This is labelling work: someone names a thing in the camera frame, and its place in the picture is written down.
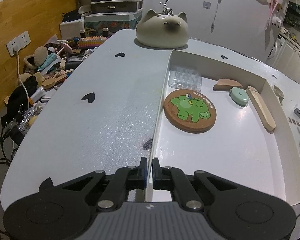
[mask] white table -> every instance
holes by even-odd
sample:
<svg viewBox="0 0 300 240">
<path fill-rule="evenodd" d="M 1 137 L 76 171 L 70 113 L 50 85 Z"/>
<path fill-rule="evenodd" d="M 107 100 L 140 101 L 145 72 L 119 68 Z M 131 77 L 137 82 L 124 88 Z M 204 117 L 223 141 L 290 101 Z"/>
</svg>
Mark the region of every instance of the white table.
<svg viewBox="0 0 300 240">
<path fill-rule="evenodd" d="M 23 140 L 7 172 L 1 204 L 38 191 L 50 177 L 61 184 L 94 170 L 107 174 L 138 165 L 150 152 L 142 145 L 152 138 L 170 50 L 148 49 L 135 42 L 134 30 L 122 30 L 97 49 L 60 87 Z M 229 49 L 190 39 L 184 51 L 226 61 L 277 85 L 284 92 L 283 109 L 297 120 L 300 85 L 268 65 Z M 123 52 L 125 57 L 114 57 Z M 94 92 L 89 104 L 81 98 Z M 300 126 L 291 123 L 300 153 Z M 293 207 L 300 213 L 300 204 Z M 300 237 L 300 217 L 291 239 Z"/>
</svg>

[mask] brown round coaster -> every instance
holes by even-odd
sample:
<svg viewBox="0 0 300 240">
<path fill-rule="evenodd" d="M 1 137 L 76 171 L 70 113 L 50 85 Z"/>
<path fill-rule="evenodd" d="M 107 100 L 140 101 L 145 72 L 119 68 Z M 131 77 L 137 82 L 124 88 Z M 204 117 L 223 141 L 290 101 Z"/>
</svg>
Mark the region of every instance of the brown round coaster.
<svg viewBox="0 0 300 240">
<path fill-rule="evenodd" d="M 208 131 L 217 119 L 216 108 L 211 101 L 189 89 L 170 93 L 164 101 L 164 112 L 175 127 L 191 133 Z"/>
</svg>

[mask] power outlet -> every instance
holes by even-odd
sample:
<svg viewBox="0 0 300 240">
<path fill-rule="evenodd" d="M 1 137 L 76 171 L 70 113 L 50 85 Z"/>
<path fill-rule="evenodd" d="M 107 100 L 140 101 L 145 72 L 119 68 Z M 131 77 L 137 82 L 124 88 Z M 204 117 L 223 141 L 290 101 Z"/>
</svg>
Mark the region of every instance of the power outlet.
<svg viewBox="0 0 300 240">
<path fill-rule="evenodd" d="M 7 48 L 8 48 L 8 51 L 9 51 L 11 57 L 15 54 L 15 52 L 13 51 L 13 48 L 15 46 L 18 46 L 17 51 L 19 51 L 21 49 L 18 37 L 15 37 L 12 41 L 7 43 Z"/>
<path fill-rule="evenodd" d="M 31 42 L 28 31 L 25 31 L 20 36 L 18 36 L 18 39 L 22 49 Z"/>
</svg>

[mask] wooden wall panel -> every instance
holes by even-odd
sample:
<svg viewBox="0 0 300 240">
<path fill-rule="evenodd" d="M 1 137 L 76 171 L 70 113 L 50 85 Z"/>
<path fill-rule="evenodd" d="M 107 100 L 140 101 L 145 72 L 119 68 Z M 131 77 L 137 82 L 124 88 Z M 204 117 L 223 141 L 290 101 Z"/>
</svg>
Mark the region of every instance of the wooden wall panel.
<svg viewBox="0 0 300 240">
<path fill-rule="evenodd" d="M 19 51 L 20 73 L 23 58 L 33 54 L 54 34 L 59 38 L 62 13 L 76 9 L 77 0 L 3 0 L 0 2 L 0 110 L 3 100 L 16 88 L 17 58 L 10 57 L 6 44 L 24 31 L 31 43 Z"/>
</svg>

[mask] cat ear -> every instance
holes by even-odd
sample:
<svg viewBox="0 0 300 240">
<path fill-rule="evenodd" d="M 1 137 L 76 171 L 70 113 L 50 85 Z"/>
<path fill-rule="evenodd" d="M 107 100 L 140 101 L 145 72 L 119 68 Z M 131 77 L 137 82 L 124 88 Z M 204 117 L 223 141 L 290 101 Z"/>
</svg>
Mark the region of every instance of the cat ear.
<svg viewBox="0 0 300 240">
<path fill-rule="evenodd" d="M 183 19 L 186 23 L 188 23 L 187 15 L 186 15 L 185 12 L 179 13 L 179 14 L 178 14 L 178 17 L 180 17 L 180 18 Z"/>
<path fill-rule="evenodd" d="M 151 19 L 154 16 L 158 16 L 159 14 L 157 14 L 154 10 L 149 10 L 147 12 L 147 14 L 143 17 L 143 19 L 141 20 L 142 23 L 146 22 L 147 20 Z"/>
</svg>

